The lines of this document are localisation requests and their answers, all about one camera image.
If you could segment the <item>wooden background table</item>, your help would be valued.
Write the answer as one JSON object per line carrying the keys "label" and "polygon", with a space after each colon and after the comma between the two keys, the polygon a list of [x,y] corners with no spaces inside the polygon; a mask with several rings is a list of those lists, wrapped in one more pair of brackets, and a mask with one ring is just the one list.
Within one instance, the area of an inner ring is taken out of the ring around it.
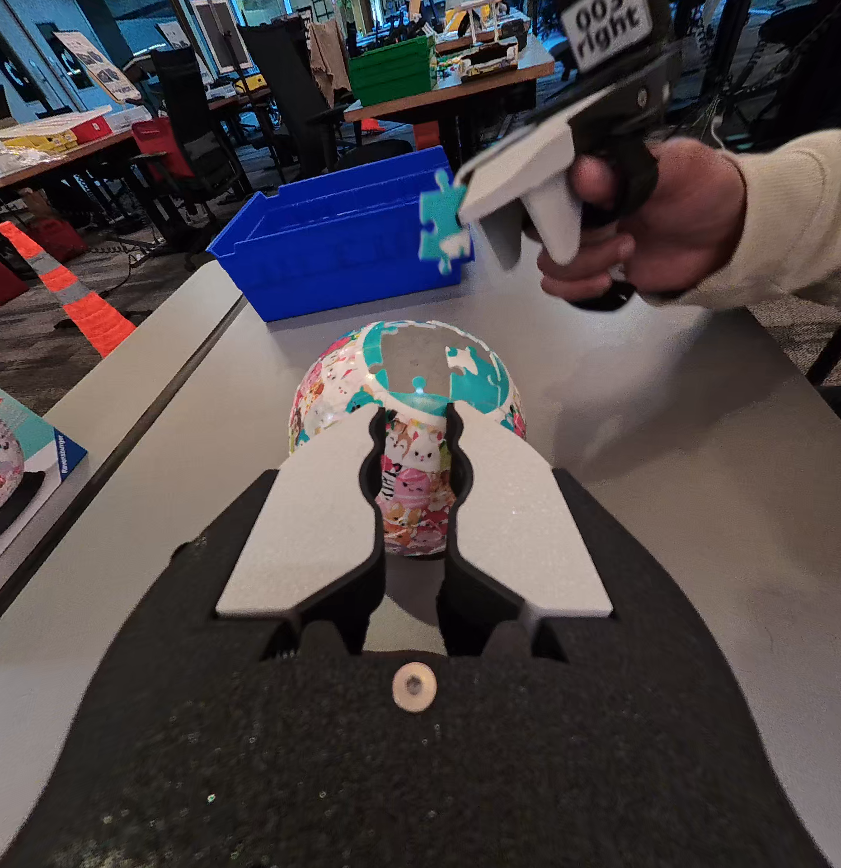
{"label": "wooden background table", "polygon": [[372,106],[357,101],[343,116],[353,124],[367,118],[412,126],[436,123],[439,144],[456,170],[480,151],[485,128],[534,109],[537,81],[555,69],[553,56],[529,35],[515,69],[467,83],[448,75],[434,90]]}

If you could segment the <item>printed cardboard box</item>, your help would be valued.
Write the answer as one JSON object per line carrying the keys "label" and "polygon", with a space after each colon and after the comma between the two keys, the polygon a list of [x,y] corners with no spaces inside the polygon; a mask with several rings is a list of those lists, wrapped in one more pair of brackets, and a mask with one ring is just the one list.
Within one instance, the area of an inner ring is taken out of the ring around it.
{"label": "printed cardboard box", "polygon": [[517,38],[484,43],[461,56],[457,65],[458,80],[467,83],[514,70],[518,67],[519,53]]}

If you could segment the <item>white and red flat box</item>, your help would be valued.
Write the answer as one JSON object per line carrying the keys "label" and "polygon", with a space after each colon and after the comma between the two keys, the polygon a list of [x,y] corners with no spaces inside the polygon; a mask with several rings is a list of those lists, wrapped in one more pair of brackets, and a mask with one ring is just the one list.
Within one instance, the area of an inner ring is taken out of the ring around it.
{"label": "white and red flat box", "polygon": [[101,106],[86,112],[55,114],[39,121],[4,127],[0,129],[0,136],[48,135],[71,131],[80,146],[111,135],[111,126],[104,119],[108,114],[111,114],[110,106]]}

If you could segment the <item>black high-back office chair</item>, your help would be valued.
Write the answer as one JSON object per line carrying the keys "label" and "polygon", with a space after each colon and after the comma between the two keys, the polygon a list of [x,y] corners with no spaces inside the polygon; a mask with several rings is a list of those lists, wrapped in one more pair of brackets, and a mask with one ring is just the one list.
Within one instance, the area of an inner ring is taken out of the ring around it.
{"label": "black high-back office chair", "polygon": [[239,26],[238,31],[295,142],[301,177],[333,171],[338,160],[336,131],[345,107],[330,105],[315,81],[304,19],[286,16],[269,24]]}

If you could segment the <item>white display board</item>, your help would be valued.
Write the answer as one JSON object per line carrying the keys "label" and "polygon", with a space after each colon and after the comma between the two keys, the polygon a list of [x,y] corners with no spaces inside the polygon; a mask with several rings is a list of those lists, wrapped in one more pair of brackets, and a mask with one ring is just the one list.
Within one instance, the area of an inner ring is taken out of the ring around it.
{"label": "white display board", "polygon": [[249,71],[254,66],[231,1],[190,1],[191,11],[220,74]]}

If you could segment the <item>red floor box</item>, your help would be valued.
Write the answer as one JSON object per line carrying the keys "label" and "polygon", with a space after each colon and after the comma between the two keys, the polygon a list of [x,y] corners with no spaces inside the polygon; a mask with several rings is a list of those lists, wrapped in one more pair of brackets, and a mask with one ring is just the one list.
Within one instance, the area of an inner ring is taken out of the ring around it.
{"label": "red floor box", "polygon": [[85,255],[89,245],[67,221],[53,217],[39,217],[28,221],[25,232],[39,244],[48,255],[59,263]]}

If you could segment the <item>yellow flat box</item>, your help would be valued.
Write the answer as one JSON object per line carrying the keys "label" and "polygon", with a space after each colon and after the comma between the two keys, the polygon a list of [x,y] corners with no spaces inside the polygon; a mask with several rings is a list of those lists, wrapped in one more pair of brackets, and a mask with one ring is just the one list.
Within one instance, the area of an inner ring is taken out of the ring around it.
{"label": "yellow flat box", "polygon": [[0,141],[14,153],[34,151],[48,157],[62,155],[79,147],[77,137],[71,131],[48,135],[0,136]]}

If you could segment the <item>wooden side table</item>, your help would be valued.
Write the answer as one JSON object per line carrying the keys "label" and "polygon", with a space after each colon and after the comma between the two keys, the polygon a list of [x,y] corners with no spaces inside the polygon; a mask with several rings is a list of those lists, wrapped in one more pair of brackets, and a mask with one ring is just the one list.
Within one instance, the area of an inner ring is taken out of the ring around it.
{"label": "wooden side table", "polygon": [[0,222],[11,216],[11,205],[23,200],[24,191],[31,190],[45,195],[51,216],[80,226],[88,220],[117,231],[132,219],[131,210],[112,192],[111,184],[117,183],[142,220],[164,233],[164,214],[140,167],[140,154],[133,134],[124,132],[1,177]]}

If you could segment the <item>teal puzzle piece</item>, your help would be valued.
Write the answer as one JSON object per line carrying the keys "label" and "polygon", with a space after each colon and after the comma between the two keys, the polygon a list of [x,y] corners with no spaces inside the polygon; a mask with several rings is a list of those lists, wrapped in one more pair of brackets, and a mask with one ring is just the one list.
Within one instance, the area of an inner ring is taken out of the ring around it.
{"label": "teal puzzle piece", "polygon": [[450,275],[454,264],[470,259],[470,230],[459,221],[466,187],[455,183],[445,168],[434,172],[435,189],[418,197],[418,259],[433,263],[441,275]]}

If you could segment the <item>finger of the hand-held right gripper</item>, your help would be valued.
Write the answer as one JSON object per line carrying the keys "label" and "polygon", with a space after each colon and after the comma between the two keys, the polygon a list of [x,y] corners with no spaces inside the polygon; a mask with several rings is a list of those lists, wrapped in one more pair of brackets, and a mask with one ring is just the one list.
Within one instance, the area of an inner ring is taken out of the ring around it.
{"label": "finger of the hand-held right gripper", "polygon": [[522,203],[532,220],[568,211],[566,171],[575,157],[569,121],[526,125],[465,163],[455,177],[465,195],[460,222],[479,222]]}
{"label": "finger of the hand-held right gripper", "polygon": [[505,272],[511,271],[520,261],[524,216],[522,202],[509,202],[477,219],[479,231]]}

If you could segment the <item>blue plastic bin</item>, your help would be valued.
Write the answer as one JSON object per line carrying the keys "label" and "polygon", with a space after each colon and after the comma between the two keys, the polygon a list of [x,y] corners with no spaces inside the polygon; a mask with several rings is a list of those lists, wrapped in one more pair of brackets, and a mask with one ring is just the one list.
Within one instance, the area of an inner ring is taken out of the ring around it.
{"label": "blue plastic bin", "polygon": [[207,251],[265,322],[456,286],[471,245],[445,271],[418,255],[439,171],[436,146],[258,191]]}

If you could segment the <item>brown cloth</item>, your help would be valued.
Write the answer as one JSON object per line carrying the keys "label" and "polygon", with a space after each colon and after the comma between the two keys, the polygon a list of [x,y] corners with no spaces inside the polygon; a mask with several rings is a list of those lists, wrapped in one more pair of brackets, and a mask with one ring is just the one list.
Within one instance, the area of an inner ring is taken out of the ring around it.
{"label": "brown cloth", "polygon": [[309,24],[308,34],[312,75],[331,109],[337,94],[351,90],[347,46],[334,19]]}

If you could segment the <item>colourful puzzle ball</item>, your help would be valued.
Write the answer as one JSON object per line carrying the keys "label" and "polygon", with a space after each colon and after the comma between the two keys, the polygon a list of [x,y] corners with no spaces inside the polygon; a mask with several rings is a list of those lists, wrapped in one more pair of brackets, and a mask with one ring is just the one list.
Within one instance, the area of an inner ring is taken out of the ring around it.
{"label": "colourful puzzle ball", "polygon": [[385,550],[437,557],[446,548],[451,454],[446,407],[463,400],[526,439],[521,397],[489,345],[439,321],[377,321],[341,336],[299,384],[289,450],[362,406],[385,408],[381,490]]}

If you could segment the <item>teal puzzle picture box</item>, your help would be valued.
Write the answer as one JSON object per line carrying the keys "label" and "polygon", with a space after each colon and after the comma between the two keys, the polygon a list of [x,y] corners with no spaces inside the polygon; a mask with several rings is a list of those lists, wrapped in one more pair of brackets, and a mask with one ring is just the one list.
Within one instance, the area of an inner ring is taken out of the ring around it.
{"label": "teal puzzle picture box", "polygon": [[86,456],[0,388],[0,558]]}

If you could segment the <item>red chair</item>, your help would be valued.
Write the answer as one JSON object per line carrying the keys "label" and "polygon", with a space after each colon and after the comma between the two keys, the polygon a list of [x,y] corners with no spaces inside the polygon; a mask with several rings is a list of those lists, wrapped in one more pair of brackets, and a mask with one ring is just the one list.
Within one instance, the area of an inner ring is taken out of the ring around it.
{"label": "red chair", "polygon": [[159,116],[148,121],[135,122],[132,125],[132,134],[139,152],[144,156],[156,157],[171,176],[183,179],[195,177],[176,140],[168,117]]}

